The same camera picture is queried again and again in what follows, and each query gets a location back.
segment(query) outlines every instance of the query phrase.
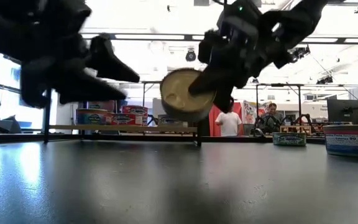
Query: window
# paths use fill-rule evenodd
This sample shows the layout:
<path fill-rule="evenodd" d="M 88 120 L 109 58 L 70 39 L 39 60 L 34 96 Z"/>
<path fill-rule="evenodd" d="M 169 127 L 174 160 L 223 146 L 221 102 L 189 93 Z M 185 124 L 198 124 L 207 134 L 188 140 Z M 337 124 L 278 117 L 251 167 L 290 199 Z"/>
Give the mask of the window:
<path fill-rule="evenodd" d="M 21 106 L 20 94 L 0 89 L 0 119 L 16 116 L 21 128 L 42 128 L 44 111 Z"/>
<path fill-rule="evenodd" d="M 0 54 L 0 85 L 20 88 L 20 68 L 19 64 Z"/>

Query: shelf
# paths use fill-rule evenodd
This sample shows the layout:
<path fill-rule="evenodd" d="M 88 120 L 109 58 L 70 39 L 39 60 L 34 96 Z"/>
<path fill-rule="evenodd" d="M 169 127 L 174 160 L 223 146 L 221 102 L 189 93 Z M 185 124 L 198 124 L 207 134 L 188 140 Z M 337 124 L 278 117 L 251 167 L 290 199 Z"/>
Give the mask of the shelf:
<path fill-rule="evenodd" d="M 51 125 L 49 129 L 57 130 L 93 130 L 93 131 L 138 131 L 138 132 L 175 132 L 175 133 L 196 133 L 197 128 L 185 127 L 142 127 L 142 126 L 126 126 L 126 125 Z"/>

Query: seated person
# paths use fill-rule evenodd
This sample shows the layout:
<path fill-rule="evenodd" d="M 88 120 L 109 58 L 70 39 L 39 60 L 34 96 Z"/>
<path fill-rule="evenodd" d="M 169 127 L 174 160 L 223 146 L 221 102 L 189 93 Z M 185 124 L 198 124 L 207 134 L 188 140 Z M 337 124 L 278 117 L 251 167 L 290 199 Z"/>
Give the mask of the seated person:
<path fill-rule="evenodd" d="M 234 102 L 231 103 L 231 110 L 228 113 L 221 112 L 216 118 L 215 123 L 221 127 L 221 136 L 239 136 L 242 126 L 242 121 L 239 115 L 233 112 Z"/>
<path fill-rule="evenodd" d="M 264 132 L 276 132 L 280 131 L 275 127 L 275 120 L 272 118 L 269 118 L 269 116 L 274 117 L 279 123 L 284 118 L 284 115 L 277 112 L 277 105 L 275 103 L 271 103 L 268 105 L 268 111 L 267 113 L 263 114 L 261 118 L 263 119 L 264 123 L 259 125 L 259 128 L 262 130 L 265 130 Z"/>

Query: white t-shirt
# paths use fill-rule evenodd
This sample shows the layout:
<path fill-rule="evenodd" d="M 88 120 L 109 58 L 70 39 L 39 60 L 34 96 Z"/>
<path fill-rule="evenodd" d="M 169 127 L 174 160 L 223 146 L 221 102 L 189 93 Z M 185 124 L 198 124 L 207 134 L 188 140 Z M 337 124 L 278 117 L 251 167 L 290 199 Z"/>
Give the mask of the white t-shirt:
<path fill-rule="evenodd" d="M 215 122 L 222 122 L 221 136 L 237 136 L 238 125 L 242 124 L 239 115 L 235 112 L 221 112 Z"/>

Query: monitor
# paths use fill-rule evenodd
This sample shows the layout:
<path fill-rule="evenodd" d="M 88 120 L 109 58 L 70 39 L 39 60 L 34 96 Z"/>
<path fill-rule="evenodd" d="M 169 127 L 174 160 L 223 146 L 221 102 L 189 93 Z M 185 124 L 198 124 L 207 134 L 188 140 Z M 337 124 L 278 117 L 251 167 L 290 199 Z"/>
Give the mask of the monitor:
<path fill-rule="evenodd" d="M 327 100 L 329 122 L 358 124 L 358 100 Z"/>

